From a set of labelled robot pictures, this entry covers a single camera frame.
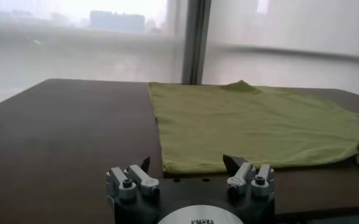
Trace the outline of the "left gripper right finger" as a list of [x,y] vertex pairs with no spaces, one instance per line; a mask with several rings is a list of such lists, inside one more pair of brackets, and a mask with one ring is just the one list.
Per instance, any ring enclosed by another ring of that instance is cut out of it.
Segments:
[[266,198],[274,193],[274,169],[269,164],[262,164],[257,170],[244,158],[223,155],[223,162],[228,174],[227,193],[231,198],[239,198],[250,190],[251,196]]

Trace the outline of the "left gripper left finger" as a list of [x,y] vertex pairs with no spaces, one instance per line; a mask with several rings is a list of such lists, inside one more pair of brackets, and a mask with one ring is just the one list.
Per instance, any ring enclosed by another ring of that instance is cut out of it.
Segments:
[[106,193],[111,200],[134,201],[139,192],[146,198],[160,196],[160,182],[148,175],[151,159],[147,157],[141,165],[129,165],[125,169],[112,167],[106,171]]

